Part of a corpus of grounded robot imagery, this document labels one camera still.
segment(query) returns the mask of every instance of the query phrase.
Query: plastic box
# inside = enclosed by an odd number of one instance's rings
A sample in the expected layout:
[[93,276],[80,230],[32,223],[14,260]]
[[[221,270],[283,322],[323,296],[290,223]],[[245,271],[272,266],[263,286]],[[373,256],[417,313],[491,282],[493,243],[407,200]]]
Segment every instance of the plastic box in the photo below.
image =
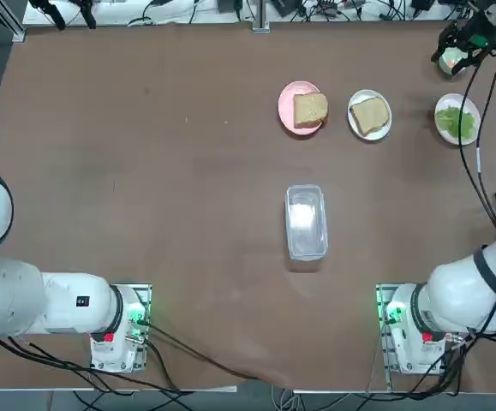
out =
[[290,258],[321,259],[327,251],[326,207],[320,187],[291,186],[285,195],[285,230]]

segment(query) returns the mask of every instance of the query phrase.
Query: toast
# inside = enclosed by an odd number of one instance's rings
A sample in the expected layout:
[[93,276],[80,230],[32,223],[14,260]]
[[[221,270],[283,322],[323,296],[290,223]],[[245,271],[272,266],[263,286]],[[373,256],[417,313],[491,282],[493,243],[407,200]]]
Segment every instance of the toast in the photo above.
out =
[[293,124],[295,128],[319,126],[327,118],[327,98],[321,92],[296,94],[293,97]]
[[385,102],[379,97],[368,98],[349,108],[358,130],[366,137],[370,133],[381,130],[389,121],[389,113]]

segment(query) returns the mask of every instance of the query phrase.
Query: table surface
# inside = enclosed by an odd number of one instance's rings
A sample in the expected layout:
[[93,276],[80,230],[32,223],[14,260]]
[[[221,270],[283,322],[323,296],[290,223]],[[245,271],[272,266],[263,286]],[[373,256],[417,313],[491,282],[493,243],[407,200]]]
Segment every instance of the table surface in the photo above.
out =
[[[430,63],[442,27],[30,33],[14,45],[0,90],[0,175],[16,207],[0,254],[42,271],[150,282],[160,326],[274,384],[365,390],[379,335],[375,284],[426,281],[436,265],[493,241],[457,150],[433,125],[439,97],[468,79],[447,81]],[[481,111],[495,62],[470,95]],[[292,80],[329,99],[329,122],[310,140],[278,120]],[[391,105],[391,133],[377,144],[346,122],[362,88]],[[496,91],[482,164],[493,193]],[[285,246],[285,191],[305,183],[326,198],[329,249],[315,272],[291,266]],[[89,362],[86,336],[34,341]],[[182,387],[237,381],[162,350]],[[163,381],[154,359],[140,377]],[[0,349],[0,388],[81,386]],[[385,388],[381,355],[372,388]],[[463,390],[496,392],[496,346],[471,352]]]

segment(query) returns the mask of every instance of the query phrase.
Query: white cable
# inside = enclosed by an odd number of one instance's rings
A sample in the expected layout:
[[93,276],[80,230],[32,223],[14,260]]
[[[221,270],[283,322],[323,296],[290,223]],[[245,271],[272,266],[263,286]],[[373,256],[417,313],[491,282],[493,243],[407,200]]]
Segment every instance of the white cable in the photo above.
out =
[[476,148],[476,172],[478,174],[481,173],[481,164],[480,164],[480,147]]
[[[286,400],[287,394],[290,394],[291,397]],[[271,385],[271,398],[276,411],[299,411],[299,407],[301,406],[301,397],[293,390],[283,389],[282,394],[280,395],[280,401],[279,403],[276,403],[274,385]]]

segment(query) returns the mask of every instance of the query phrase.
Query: green light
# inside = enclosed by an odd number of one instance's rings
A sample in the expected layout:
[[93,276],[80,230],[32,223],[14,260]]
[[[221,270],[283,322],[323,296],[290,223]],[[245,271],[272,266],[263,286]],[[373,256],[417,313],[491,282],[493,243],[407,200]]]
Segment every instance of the green light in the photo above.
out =
[[142,321],[145,318],[145,312],[143,310],[130,310],[129,319],[131,321],[137,322]]

